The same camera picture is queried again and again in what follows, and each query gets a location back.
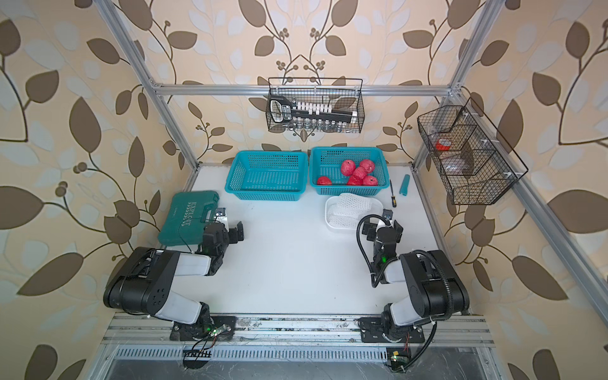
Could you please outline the teal plastic basket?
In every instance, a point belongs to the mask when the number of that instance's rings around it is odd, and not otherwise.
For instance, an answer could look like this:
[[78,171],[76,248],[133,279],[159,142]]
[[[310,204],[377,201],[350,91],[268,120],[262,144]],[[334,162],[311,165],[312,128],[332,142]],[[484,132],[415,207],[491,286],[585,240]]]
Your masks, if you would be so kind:
[[231,164],[225,191],[241,200],[297,201],[307,178],[302,152],[244,150]]
[[[348,186],[348,177],[340,172],[341,163],[351,159],[359,164],[364,159],[375,163],[371,175],[378,180],[378,186]],[[319,177],[328,177],[331,186],[317,185]],[[383,152],[377,147],[315,147],[310,151],[310,183],[321,196],[339,196],[352,193],[358,196],[376,196],[390,186],[390,176]]]

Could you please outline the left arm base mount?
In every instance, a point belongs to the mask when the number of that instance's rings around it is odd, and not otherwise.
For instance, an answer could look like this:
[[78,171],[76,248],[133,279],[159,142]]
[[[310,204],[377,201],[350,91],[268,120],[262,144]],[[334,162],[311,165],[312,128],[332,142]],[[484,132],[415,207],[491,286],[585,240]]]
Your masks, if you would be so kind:
[[174,322],[169,339],[172,341],[231,340],[236,332],[237,317],[233,315],[202,314],[192,325]]

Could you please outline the left teal plastic basket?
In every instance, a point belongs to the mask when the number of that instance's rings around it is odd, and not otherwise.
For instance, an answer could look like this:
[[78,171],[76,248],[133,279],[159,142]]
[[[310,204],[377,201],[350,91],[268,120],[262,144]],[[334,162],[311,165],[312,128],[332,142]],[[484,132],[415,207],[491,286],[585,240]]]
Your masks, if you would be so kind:
[[231,164],[225,191],[241,200],[297,201],[307,178],[302,152],[244,150]]

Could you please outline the right teal plastic basket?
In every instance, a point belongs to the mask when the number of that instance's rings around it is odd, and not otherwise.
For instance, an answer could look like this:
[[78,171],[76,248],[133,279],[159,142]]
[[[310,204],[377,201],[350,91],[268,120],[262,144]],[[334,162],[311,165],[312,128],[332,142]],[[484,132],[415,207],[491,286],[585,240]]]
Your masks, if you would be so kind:
[[[348,186],[348,177],[340,172],[341,163],[351,159],[359,164],[364,159],[375,163],[371,175],[378,180],[378,186]],[[317,185],[319,177],[328,177],[331,186]],[[390,186],[390,176],[383,152],[377,147],[315,147],[310,151],[310,183],[321,196],[339,196],[352,193],[358,196],[376,196]]]

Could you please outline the black white tool set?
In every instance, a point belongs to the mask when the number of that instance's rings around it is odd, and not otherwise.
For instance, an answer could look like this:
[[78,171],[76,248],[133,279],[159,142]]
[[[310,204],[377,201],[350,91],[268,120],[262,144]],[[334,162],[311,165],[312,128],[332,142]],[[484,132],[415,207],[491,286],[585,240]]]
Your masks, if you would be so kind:
[[289,98],[282,96],[270,97],[267,111],[270,113],[273,122],[281,124],[302,118],[333,120],[350,124],[359,120],[359,114],[356,111],[333,109],[327,104],[291,101]]

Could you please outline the row of glass vials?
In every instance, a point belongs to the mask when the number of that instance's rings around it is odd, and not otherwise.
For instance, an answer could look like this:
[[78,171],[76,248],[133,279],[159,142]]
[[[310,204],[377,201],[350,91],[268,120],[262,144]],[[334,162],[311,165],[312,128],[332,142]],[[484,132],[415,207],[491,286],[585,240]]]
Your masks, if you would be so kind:
[[358,134],[361,133],[361,126],[358,123],[345,123],[333,120],[320,119],[296,119],[287,124],[287,129],[305,130],[308,132],[338,133],[338,134]]

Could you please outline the green plastic tool case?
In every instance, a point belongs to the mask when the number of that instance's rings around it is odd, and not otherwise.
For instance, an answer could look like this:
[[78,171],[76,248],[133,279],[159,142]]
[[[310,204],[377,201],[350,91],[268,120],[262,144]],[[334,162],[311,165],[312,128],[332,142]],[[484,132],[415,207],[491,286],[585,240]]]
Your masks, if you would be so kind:
[[174,195],[158,240],[165,246],[198,245],[204,228],[215,218],[216,191],[182,192]]

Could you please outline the red tape roll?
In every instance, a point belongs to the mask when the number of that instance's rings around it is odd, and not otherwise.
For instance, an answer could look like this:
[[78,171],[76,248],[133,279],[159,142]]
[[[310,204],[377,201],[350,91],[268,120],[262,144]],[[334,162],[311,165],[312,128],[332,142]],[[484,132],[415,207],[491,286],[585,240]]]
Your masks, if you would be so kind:
[[446,138],[439,138],[435,142],[435,149],[438,152],[449,151],[451,149],[452,142]]

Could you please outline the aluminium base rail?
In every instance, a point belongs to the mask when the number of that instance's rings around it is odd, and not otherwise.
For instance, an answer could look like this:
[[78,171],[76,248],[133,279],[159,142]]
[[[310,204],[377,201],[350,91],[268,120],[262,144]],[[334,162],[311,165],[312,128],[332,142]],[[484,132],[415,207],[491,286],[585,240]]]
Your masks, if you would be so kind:
[[[220,341],[234,345],[346,346],[364,344],[359,315],[348,314],[236,314],[234,328]],[[104,345],[177,345],[193,343],[193,336],[170,321],[117,313],[104,333]],[[433,347],[494,348],[486,320],[457,315],[440,321]]]

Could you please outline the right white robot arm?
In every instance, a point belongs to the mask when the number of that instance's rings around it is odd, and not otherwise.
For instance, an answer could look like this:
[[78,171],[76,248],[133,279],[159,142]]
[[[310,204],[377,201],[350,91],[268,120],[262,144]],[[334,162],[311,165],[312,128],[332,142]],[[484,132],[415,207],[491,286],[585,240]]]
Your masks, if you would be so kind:
[[381,215],[366,215],[356,227],[356,241],[370,272],[373,288],[404,283],[402,301],[385,306],[386,330],[446,321],[470,308],[469,293],[442,250],[397,253],[403,227]]

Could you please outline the black handled screwdriver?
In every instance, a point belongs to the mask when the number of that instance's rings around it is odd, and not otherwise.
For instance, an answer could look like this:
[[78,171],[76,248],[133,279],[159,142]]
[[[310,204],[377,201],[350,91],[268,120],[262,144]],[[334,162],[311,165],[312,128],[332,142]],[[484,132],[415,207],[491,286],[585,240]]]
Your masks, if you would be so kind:
[[390,193],[391,193],[391,204],[392,204],[392,208],[397,208],[397,199],[394,193],[394,187],[393,187],[393,183],[392,180],[389,180],[389,189],[390,189]]

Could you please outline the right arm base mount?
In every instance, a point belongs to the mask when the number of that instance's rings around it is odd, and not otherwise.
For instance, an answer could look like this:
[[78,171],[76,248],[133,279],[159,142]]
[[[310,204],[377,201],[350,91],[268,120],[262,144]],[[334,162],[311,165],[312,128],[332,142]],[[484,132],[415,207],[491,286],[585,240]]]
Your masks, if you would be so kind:
[[386,310],[377,316],[359,318],[357,325],[364,343],[422,344],[425,342],[424,331],[421,328],[397,326],[390,312]]

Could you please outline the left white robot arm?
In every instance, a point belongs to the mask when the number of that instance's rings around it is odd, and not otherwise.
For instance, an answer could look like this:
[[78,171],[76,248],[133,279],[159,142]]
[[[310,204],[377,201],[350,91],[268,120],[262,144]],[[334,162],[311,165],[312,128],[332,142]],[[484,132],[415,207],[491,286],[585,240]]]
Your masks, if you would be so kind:
[[172,289],[177,277],[213,276],[229,245],[245,240],[244,226],[226,228],[212,222],[204,228],[195,253],[137,248],[107,283],[103,302],[110,309],[147,315],[179,325],[211,330],[209,306]]

